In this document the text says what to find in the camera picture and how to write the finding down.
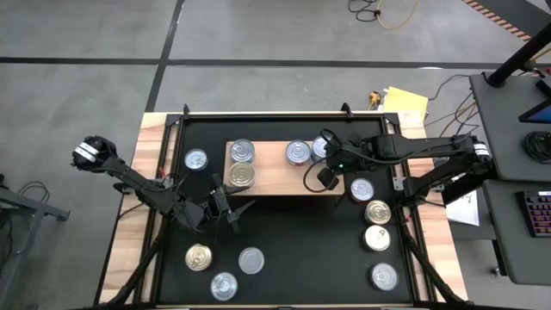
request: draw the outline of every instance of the can lid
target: can lid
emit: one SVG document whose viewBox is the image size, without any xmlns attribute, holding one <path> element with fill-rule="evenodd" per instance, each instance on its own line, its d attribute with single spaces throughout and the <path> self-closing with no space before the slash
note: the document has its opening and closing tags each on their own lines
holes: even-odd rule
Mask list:
<svg viewBox="0 0 551 310">
<path fill-rule="evenodd" d="M 371 269 L 371 281 L 378 289 L 390 291 L 398 285 L 398 273 L 388 263 L 378 263 Z"/>
<path fill-rule="evenodd" d="M 365 218 L 373 224 L 387 224 L 390 216 L 390 207 L 384 201 L 370 201 L 365 208 Z"/>
<path fill-rule="evenodd" d="M 184 162 L 190 169 L 199 169 L 207 163 L 207 154 L 202 149 L 190 150 L 186 154 Z"/>
<path fill-rule="evenodd" d="M 238 280 L 229 272 L 220 272 L 210 282 L 210 291 L 219 301 L 229 301 L 238 291 Z"/>
<path fill-rule="evenodd" d="M 186 265 L 193 271 L 205 270 L 212 260 L 213 253 L 205 245 L 192 245 L 186 252 Z"/>
<path fill-rule="evenodd" d="M 254 275 L 264 267 L 264 254 L 256 247 L 248 247 L 239 254 L 239 268 L 247 275 Z"/>
<path fill-rule="evenodd" d="M 287 146 L 287 158 L 296 164 L 302 164 L 310 158 L 310 146 L 302 140 L 291 141 Z"/>
<path fill-rule="evenodd" d="M 230 182 L 234 186 L 251 186 L 255 180 L 255 168 L 252 164 L 238 162 L 230 167 Z"/>
<path fill-rule="evenodd" d="M 327 141 L 323 139 L 321 136 L 314 139 L 312 143 L 312 152 L 316 154 L 319 158 L 325 157 L 325 146 L 327 145 Z"/>
<path fill-rule="evenodd" d="M 359 177 L 352 181 L 352 184 L 350 185 L 350 193 L 352 193 L 352 197 L 355 200 L 359 202 L 366 202 L 373 197 L 375 189 L 370 181 Z"/>
<path fill-rule="evenodd" d="M 255 146 L 247 139 L 237 139 L 232 144 L 231 154 L 236 162 L 250 162 L 255 156 Z"/>
<path fill-rule="evenodd" d="M 390 246 L 390 234 L 382 226 L 372 225 L 365 231 L 366 245 L 374 251 L 384 251 Z"/>
</svg>

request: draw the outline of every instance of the paper sheet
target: paper sheet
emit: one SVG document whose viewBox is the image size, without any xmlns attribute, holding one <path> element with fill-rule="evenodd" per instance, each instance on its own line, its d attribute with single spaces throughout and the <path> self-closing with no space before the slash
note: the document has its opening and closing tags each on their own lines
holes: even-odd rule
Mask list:
<svg viewBox="0 0 551 310">
<path fill-rule="evenodd" d="M 448 220 L 479 226 L 479 205 L 476 201 L 476 191 L 446 205 L 446 214 Z"/>
</svg>

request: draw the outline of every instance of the gray floor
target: gray floor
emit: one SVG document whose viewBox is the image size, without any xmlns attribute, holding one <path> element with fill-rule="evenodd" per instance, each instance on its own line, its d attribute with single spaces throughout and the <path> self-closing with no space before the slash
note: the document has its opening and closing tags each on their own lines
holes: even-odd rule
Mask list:
<svg viewBox="0 0 551 310">
<path fill-rule="evenodd" d="M 388 23 L 413 1 L 386 0 Z M 176 0 L 64 2 L 0 0 L 0 57 L 158 58 Z M 461 0 L 423 0 L 403 29 L 360 23 L 339 0 L 187 0 L 173 59 L 322 59 L 499 62 L 523 44 Z M 69 166 L 90 134 L 133 156 L 156 66 L 0 65 L 0 171 L 17 189 L 46 183 L 68 222 L 44 221 L 17 305 L 84 307 L 96 293 L 121 196 L 107 176 Z M 363 109 L 371 90 L 399 87 L 425 96 L 453 74 L 473 70 L 168 67 L 156 111 Z M 453 112 L 469 93 L 457 78 L 430 104 L 428 121 Z M 475 117 L 473 123 L 480 123 Z M 427 128 L 437 136 L 445 122 Z M 454 133 L 452 127 L 448 133 Z M 475 133 L 484 137 L 481 128 Z M 458 242 L 471 300 L 548 308 L 549 290 L 493 279 L 492 248 Z"/>
</svg>

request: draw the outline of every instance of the wooden block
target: wooden block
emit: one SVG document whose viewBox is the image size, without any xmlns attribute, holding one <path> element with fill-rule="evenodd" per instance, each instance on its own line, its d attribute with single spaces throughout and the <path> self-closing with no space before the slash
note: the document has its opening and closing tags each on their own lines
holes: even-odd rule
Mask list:
<svg viewBox="0 0 551 310">
<path fill-rule="evenodd" d="M 250 189 L 234 195 L 342 195 L 344 193 L 343 176 L 339 176 L 339 183 L 334 190 L 323 193 L 312 193 L 304 187 L 302 178 L 306 169 L 312 164 L 312 160 L 302 166 L 293 166 L 285 159 L 285 150 L 290 141 L 252 141 L 255 146 L 255 159 L 252 165 L 255 167 L 255 182 Z M 233 161 L 230 148 L 233 141 L 226 143 L 226 162 L 224 163 L 224 183 L 229 182 L 229 171 Z M 306 180 L 311 189 L 322 189 L 317 175 L 323 168 L 323 164 L 317 164 L 308 173 Z"/>
</svg>

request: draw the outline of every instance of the keyboard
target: keyboard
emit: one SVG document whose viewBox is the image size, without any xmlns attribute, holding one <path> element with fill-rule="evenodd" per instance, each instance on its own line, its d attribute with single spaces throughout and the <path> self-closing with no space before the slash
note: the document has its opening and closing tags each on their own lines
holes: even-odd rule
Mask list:
<svg viewBox="0 0 551 310">
<path fill-rule="evenodd" d="M 551 237 L 551 191 L 518 192 L 517 197 L 530 235 Z"/>
</svg>

